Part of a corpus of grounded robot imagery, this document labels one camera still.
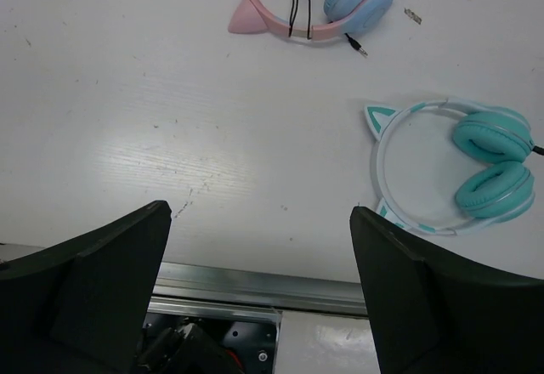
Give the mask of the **teal white cat-ear headphones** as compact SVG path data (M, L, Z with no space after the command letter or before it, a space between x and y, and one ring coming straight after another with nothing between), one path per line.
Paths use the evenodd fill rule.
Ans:
M389 140L404 120L424 109L462 113L452 131L452 142L458 150L487 166L455 193L456 206L470 218L456 227L434 228L412 219L395 201L386 180L385 154ZM423 101L405 109L368 105L364 115L375 139L371 179L379 200L376 212L391 224L413 234L469 235L492 224L510 221L534 203L535 177L524 162L532 153L542 154L543 149L534 143L529 122L518 112L448 98Z

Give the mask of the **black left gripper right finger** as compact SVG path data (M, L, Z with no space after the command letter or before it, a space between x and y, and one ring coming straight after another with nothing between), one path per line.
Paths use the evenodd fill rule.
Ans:
M543 283L355 207L350 231L383 373L540 373Z

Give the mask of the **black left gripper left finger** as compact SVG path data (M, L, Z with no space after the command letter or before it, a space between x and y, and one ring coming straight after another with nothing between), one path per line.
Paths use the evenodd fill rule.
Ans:
M167 245L153 201L99 229L1 264L3 373L127 373Z

